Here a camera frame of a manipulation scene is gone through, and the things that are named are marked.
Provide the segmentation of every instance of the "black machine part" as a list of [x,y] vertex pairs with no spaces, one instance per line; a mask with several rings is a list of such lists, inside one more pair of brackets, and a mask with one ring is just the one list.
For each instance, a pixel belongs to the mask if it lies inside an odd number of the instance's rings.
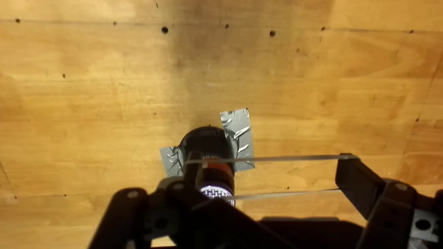
[[[203,195],[189,181],[201,167],[193,169],[189,176],[164,180],[152,195],[141,188],[116,194],[91,249],[150,248],[165,235],[178,248],[443,248],[442,192],[423,197],[405,183],[380,179],[361,159],[340,161],[337,184],[368,219],[366,228],[337,219],[255,221],[224,199]],[[416,220],[419,210],[428,216]]]
[[[185,136],[179,148],[185,158],[185,172],[201,167],[201,174],[196,176],[196,185],[208,197],[235,195],[235,165],[218,162],[218,158],[233,159],[233,148],[225,130],[214,126],[199,127]],[[210,159],[206,165],[188,165],[192,159]]]

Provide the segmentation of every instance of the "plywood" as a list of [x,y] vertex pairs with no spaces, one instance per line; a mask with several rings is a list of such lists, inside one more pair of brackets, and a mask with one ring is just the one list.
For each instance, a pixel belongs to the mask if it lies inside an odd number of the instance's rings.
[[[5,1],[0,248],[85,248],[113,192],[154,191],[165,177],[161,147],[240,107],[257,155],[354,152],[434,195],[440,10],[438,0]],[[260,163],[237,176],[237,192],[330,188],[334,166]],[[341,194],[240,208],[365,224]]]

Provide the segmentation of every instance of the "metal rod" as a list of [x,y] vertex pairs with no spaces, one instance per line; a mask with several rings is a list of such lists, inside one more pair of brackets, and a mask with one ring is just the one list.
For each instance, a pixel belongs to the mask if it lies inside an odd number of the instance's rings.
[[222,199],[226,199],[226,201],[271,199],[271,198],[308,195],[308,194],[315,194],[315,192],[341,192],[341,190],[340,188],[327,188],[327,190],[315,190],[315,191],[268,192],[268,194],[224,197]]
[[186,165],[197,165],[206,162],[291,162],[291,161],[350,161],[359,159],[356,155],[287,155],[287,156],[264,156],[264,158],[208,158],[199,161],[188,161]]

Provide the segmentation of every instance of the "wood grain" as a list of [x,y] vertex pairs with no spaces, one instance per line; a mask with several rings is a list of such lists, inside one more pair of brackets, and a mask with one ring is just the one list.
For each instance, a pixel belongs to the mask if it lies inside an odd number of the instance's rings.
[[[167,176],[160,148],[242,107],[257,155],[354,152],[433,197],[443,188],[441,10],[440,0],[6,0],[0,248],[85,248],[116,191],[153,192]],[[237,192],[332,188],[334,170],[258,163],[237,174]],[[365,224],[341,194],[240,209]]]

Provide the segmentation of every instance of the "black cylinder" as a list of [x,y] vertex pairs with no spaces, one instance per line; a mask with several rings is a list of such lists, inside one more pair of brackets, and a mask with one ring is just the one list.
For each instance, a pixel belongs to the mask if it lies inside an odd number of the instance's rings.
[[217,161],[218,158],[233,159],[232,143],[225,130],[212,126],[199,127],[185,136],[181,150],[185,165],[192,159],[192,155],[200,155],[201,159],[215,159],[203,165],[196,185],[199,190],[210,198],[235,195],[235,165]]

